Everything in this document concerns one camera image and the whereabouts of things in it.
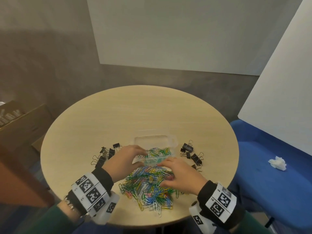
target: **green sleeve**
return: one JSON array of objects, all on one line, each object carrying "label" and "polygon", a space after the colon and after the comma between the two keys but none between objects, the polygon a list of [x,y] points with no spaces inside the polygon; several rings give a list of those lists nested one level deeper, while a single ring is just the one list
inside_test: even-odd
[{"label": "green sleeve", "polygon": [[244,218],[233,234],[272,234],[267,228],[262,226],[255,218],[245,212]]},{"label": "green sleeve", "polygon": [[70,234],[77,226],[56,206],[52,206],[23,234]]}]

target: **whiteboard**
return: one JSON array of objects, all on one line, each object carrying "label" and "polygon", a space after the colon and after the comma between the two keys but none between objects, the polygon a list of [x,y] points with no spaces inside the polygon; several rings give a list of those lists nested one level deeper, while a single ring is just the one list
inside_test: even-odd
[{"label": "whiteboard", "polygon": [[238,117],[312,155],[312,0],[303,0]]},{"label": "whiteboard", "polygon": [[87,0],[101,64],[260,75],[302,0]]}]

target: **tabletop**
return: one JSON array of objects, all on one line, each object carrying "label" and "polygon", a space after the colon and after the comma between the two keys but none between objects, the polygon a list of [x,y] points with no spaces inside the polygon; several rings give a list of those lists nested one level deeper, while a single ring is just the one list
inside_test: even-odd
[{"label": "tabletop", "polygon": [[[50,188],[62,199],[71,185],[94,169],[101,147],[128,145],[138,130],[167,129],[179,145],[189,140],[204,153],[202,175],[227,187],[238,165],[238,144],[227,120],[205,101],[183,91],[150,85],[124,86],[88,96],[65,110],[49,128],[41,148],[41,167]],[[173,198],[173,209],[141,211],[137,202],[112,190],[120,200],[108,223],[125,227],[164,225],[188,217],[194,195]]]}]

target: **blue seat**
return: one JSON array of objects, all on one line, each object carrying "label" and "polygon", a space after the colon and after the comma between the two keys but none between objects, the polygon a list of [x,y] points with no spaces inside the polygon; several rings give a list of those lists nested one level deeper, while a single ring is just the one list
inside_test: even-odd
[{"label": "blue seat", "polygon": [[[239,146],[237,183],[276,220],[312,229],[312,156],[242,121],[231,122]],[[285,171],[269,159],[282,157]]]}]

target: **crumpled tissue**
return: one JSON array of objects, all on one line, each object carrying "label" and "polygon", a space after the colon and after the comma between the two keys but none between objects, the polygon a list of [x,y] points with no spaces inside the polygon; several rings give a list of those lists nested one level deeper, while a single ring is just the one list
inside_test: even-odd
[{"label": "crumpled tissue", "polygon": [[275,156],[275,159],[270,159],[269,163],[271,164],[272,167],[280,169],[282,171],[286,170],[286,163],[285,160],[283,160],[281,157]]}]

